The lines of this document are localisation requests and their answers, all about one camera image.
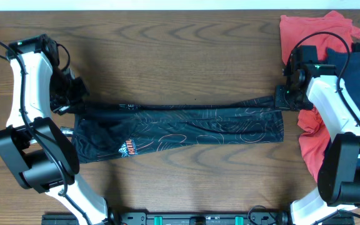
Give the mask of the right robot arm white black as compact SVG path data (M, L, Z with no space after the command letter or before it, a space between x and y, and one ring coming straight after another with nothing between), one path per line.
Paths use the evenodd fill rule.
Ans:
M360 208L360 110L354 91L334 65L288 64L286 84L276 88L276 106L315 109L330 135L317 173L317 187L291 204L293 224L324 224Z

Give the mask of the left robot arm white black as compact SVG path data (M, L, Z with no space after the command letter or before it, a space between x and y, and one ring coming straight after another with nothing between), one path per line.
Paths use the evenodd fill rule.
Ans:
M59 67L61 45L42 34L2 47L14 89L0 157L22 188L47 194L72 213L47 215L43 224L117 224L107 201L79 174L76 150L51 118L81 106L89 93L69 66Z

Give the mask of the black printed jersey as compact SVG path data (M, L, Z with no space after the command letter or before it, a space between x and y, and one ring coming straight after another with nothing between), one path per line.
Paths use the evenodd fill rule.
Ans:
M128 158L196 144L278 143L280 110L271 96L227 105L87 103L62 127L81 163Z

